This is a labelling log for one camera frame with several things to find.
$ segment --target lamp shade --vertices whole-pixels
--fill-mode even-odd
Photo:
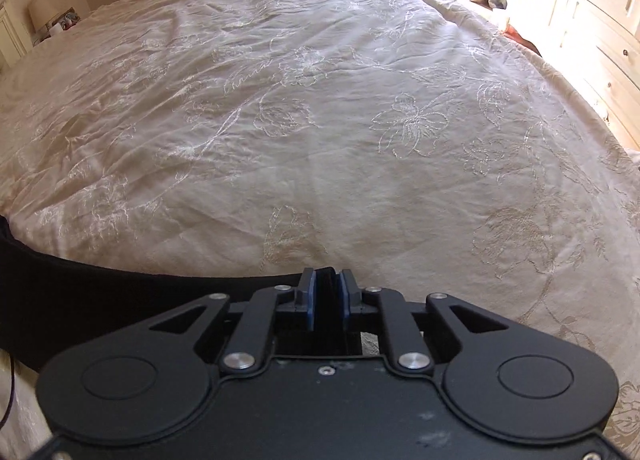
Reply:
[[[33,28],[39,31],[47,22],[56,18],[60,13],[47,0],[32,0],[29,2],[29,15],[33,22]]]

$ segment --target silver rivet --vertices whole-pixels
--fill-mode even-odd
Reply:
[[[401,366],[410,370],[419,370],[429,366],[431,360],[425,354],[420,354],[420,352],[409,352],[408,354],[402,354],[398,362]]]
[[[320,375],[334,375],[335,374],[335,368],[333,366],[320,366],[318,368],[318,373]]]
[[[246,352],[233,352],[225,356],[223,362],[229,368],[233,368],[234,370],[245,370],[246,368],[251,368],[255,364],[255,358],[251,354]]]

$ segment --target wrinkled fabric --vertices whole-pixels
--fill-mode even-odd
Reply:
[[[29,247],[454,294],[606,358],[608,436],[640,458],[638,171],[454,0],[121,0],[21,60],[0,112],[0,214]]]
[[[0,418],[9,400],[10,371],[8,355],[0,350]],[[7,460],[26,458],[50,437],[49,427],[33,395],[35,380],[34,372],[23,364],[17,365],[14,407],[0,432],[0,455]]]
[[[640,151],[632,150],[631,148],[625,148],[626,154],[631,158],[631,161],[638,166],[640,164]]]

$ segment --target floral embroidered bedspread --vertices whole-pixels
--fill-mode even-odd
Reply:
[[[21,60],[0,112],[0,213],[28,246],[446,291],[603,355],[607,434],[640,458],[640,173],[454,0],[121,0]]]

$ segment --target black fabric band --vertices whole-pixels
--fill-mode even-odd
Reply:
[[[325,275],[332,281],[335,273]],[[39,371],[66,348],[206,294],[248,301],[258,289],[299,280],[300,274],[186,278],[95,267],[29,249],[0,216],[0,348]]]

